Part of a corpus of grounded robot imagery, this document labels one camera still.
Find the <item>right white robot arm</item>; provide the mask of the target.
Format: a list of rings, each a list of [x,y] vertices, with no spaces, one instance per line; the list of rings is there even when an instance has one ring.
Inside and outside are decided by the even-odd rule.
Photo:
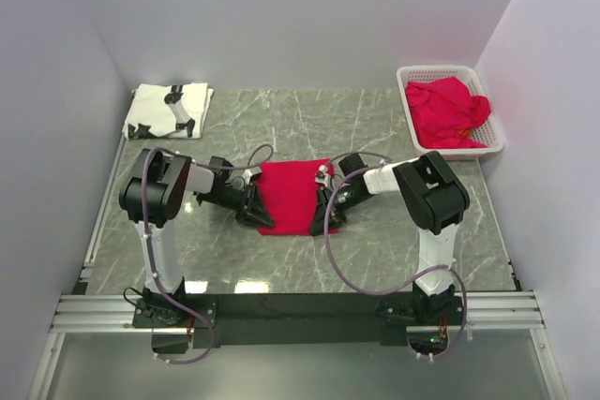
[[[368,166],[362,152],[347,152],[321,164],[315,176],[317,206],[311,236],[327,234],[346,221],[346,211],[372,197],[398,192],[418,229],[418,277],[412,285],[412,315],[431,324],[450,311],[455,295],[452,273],[455,240],[470,197],[437,151],[394,163],[378,154]]]

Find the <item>red t-shirt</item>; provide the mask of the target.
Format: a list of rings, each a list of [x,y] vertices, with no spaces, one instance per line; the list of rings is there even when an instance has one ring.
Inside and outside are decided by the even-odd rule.
[[[319,236],[323,223],[316,232],[309,227],[315,218],[319,184],[315,178],[326,159],[293,160],[261,164],[262,174],[257,187],[261,201],[275,225],[260,226],[262,236]]]

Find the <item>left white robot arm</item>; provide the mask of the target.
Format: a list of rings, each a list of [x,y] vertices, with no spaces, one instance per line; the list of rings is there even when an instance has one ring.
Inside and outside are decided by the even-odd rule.
[[[189,302],[185,277],[175,255],[174,220],[190,192],[199,204],[208,202],[235,212],[238,224],[272,229],[276,222],[259,193],[263,172],[258,164],[235,167],[223,157],[207,164],[164,148],[141,150],[119,193],[119,206],[138,232],[145,281],[136,312],[168,327],[190,319],[208,319],[209,306]]]

